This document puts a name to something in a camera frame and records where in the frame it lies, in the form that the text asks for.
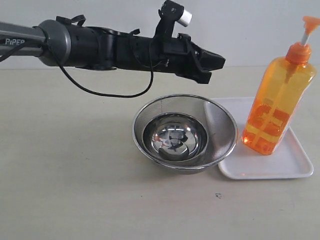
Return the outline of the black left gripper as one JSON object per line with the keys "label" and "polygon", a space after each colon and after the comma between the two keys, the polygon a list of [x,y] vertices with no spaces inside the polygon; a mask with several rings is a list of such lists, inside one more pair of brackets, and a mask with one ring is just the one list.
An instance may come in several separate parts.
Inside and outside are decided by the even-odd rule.
{"label": "black left gripper", "polygon": [[185,33],[167,41],[155,39],[151,57],[153,71],[175,74],[202,85],[209,84],[211,71],[222,69],[226,62],[223,56],[193,43]]}

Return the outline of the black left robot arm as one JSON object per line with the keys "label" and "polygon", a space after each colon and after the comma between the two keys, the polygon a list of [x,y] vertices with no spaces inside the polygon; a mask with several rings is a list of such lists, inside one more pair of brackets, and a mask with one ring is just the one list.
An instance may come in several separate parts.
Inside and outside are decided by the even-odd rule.
{"label": "black left robot arm", "polygon": [[196,45],[188,34],[167,37],[156,30],[153,37],[144,37],[138,29],[127,33],[84,22],[83,15],[58,16],[33,27],[2,22],[0,53],[33,56],[50,67],[169,73],[199,84],[208,84],[212,71],[226,61]]}

